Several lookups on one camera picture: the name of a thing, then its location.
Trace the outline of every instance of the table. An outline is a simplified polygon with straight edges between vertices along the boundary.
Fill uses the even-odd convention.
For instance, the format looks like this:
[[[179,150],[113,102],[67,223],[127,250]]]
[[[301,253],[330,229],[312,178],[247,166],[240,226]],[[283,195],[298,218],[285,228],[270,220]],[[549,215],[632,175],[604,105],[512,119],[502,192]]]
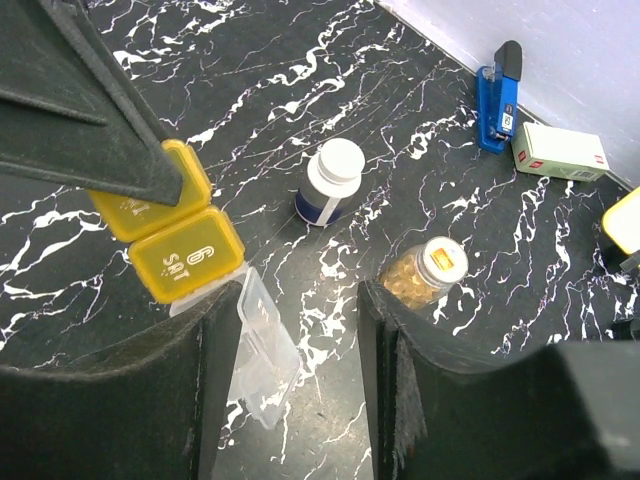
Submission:
[[[216,478],[372,478],[356,286],[430,237],[463,243],[470,274],[426,320],[497,355],[607,340],[640,309],[638,280],[600,258],[600,218],[623,189],[517,174],[508,155],[481,152],[472,74],[379,6],[88,3],[154,111],[197,150],[303,358],[275,431],[229,404]],[[348,214],[318,229],[292,199],[333,137],[367,164]],[[64,364],[166,318],[83,191],[8,177],[0,191],[0,362]]]

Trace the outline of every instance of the jar lid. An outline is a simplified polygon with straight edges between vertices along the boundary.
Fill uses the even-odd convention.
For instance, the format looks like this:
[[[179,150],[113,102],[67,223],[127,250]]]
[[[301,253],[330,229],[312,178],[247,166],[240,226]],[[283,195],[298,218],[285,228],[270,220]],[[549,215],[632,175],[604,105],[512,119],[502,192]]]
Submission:
[[[346,183],[358,178],[364,170],[364,153],[346,138],[332,138],[320,149],[318,170],[328,181]]]
[[[469,271],[469,259],[460,244],[447,237],[435,237],[422,251],[422,262],[436,281],[453,285]]]

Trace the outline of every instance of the transparent plastic compartment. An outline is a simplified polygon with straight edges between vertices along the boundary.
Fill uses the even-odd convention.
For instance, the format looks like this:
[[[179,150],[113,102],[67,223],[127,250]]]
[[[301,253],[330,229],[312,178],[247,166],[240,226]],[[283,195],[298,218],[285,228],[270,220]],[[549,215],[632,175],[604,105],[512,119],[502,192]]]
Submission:
[[[227,277],[174,302],[170,315],[190,308],[227,281],[243,282],[238,299],[242,332],[229,400],[243,399],[249,413],[265,428],[273,429],[300,378],[302,360],[256,269],[243,265]]]

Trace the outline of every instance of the yellow sticker on lid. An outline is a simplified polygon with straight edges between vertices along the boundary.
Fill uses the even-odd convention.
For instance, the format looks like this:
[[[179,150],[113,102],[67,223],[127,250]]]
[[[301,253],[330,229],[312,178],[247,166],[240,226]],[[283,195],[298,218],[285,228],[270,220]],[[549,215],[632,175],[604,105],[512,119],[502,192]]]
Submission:
[[[444,248],[439,248],[431,254],[431,258],[440,270],[446,272],[453,268],[453,260]]]
[[[134,242],[129,257],[153,297],[171,303],[238,268],[244,245],[229,217],[209,207]]]
[[[89,190],[96,209],[121,242],[146,237],[209,205],[213,187],[193,148],[179,140],[166,140],[162,147],[184,178],[175,207]]]

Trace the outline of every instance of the pill bottle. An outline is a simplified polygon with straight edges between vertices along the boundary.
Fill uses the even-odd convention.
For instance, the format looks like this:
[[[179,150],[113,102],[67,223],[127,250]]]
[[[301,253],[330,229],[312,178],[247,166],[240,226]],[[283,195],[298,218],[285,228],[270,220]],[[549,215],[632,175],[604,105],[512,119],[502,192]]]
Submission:
[[[469,259],[458,243],[434,237],[409,249],[379,281],[407,307],[418,310],[447,295],[468,270]]]
[[[306,175],[296,193],[296,211],[311,225],[335,222],[360,188],[364,154],[344,138],[327,141],[307,164]]]

